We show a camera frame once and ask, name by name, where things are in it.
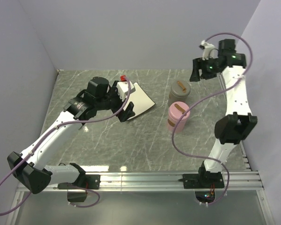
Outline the grey round lid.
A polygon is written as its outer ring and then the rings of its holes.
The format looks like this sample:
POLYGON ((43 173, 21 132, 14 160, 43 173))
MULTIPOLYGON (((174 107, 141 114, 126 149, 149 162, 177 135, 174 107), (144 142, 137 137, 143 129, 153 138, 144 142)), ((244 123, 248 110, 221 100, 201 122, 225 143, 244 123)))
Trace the grey round lid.
POLYGON ((186 98, 190 95, 191 87, 187 81, 176 80, 170 88, 170 94, 177 98, 186 98))

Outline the grey cylindrical container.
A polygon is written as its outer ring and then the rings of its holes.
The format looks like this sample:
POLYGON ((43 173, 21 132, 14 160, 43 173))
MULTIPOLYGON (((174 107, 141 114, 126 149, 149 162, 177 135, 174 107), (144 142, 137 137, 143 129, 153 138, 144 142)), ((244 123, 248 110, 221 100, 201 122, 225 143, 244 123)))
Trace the grey cylindrical container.
POLYGON ((186 102, 189 94, 185 93, 183 95, 175 96, 172 92, 169 93, 169 99, 168 99, 168 106, 171 106, 174 102, 186 102))

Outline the pink round lid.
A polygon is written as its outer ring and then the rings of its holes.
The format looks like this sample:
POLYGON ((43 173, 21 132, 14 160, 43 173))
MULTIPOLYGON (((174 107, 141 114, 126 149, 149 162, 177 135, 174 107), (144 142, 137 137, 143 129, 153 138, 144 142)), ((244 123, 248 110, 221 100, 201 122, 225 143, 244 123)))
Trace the pink round lid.
POLYGON ((179 120, 181 116, 189 109, 189 106, 184 102, 174 102, 169 107, 168 115, 171 119, 179 120))

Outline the pink cylindrical container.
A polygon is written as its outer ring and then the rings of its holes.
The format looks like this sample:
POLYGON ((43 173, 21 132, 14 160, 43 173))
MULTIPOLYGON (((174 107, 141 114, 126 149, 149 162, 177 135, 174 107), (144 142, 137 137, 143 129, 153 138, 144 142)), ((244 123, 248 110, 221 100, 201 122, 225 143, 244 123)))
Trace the pink cylindrical container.
MULTIPOLYGON (((178 115, 178 116, 172 116, 172 115, 168 115, 168 118, 167 118, 167 123, 166 123, 166 127, 169 131, 173 131, 174 127, 176 126, 178 120, 180 119, 181 115, 178 115)), ((187 114, 186 116, 183 117, 183 119, 179 122, 175 132, 176 133, 179 133, 179 132, 182 132, 187 121, 188 121, 188 118, 189 118, 189 115, 187 114)))

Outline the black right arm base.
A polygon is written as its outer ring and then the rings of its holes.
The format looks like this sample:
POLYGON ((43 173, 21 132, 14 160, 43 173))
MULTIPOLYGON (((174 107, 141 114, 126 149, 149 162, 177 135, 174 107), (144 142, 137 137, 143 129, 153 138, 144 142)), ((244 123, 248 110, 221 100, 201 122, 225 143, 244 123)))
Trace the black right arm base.
POLYGON ((215 178, 204 178, 197 173, 182 174, 179 179, 183 182, 184 189, 208 189, 208 188, 224 188, 225 184, 222 175, 215 178))

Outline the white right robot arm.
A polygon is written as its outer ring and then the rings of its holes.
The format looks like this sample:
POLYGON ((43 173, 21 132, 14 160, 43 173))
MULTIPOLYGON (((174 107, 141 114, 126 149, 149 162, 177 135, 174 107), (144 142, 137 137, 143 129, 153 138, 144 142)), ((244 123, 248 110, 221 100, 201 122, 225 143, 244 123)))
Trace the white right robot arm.
POLYGON ((218 48, 203 40, 200 44, 202 57, 192 61, 191 82, 221 75, 227 90, 225 116, 215 124, 216 140, 208 158, 200 166, 197 177, 192 179, 194 188, 224 187, 222 163, 227 160, 230 152, 247 138, 258 122, 247 99, 244 75, 247 68, 246 56, 237 53, 235 47, 234 39, 221 40, 218 48), (217 50, 217 57, 213 56, 214 50, 217 50))

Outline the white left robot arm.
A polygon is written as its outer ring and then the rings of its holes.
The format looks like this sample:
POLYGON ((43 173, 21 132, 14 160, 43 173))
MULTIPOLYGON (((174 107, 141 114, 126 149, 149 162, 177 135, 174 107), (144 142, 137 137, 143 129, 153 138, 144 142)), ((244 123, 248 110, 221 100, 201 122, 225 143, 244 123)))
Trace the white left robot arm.
POLYGON ((51 184, 70 183, 74 188, 83 187, 86 172, 79 165, 49 166, 48 161, 73 133, 86 123, 95 122, 98 111, 111 110, 121 122, 134 116, 134 104, 129 101, 134 91, 128 79, 110 85, 103 77, 93 77, 87 88, 68 101, 54 123, 32 145, 8 156, 13 176, 33 194, 51 184))

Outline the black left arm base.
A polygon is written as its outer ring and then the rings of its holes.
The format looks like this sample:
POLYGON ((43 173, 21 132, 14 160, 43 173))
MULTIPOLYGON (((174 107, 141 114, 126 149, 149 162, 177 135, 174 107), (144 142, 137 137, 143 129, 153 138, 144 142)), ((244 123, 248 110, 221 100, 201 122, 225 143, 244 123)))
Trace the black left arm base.
POLYGON ((78 178, 74 183, 60 183, 58 189, 92 189, 98 190, 100 187, 99 174, 85 174, 83 177, 78 178))

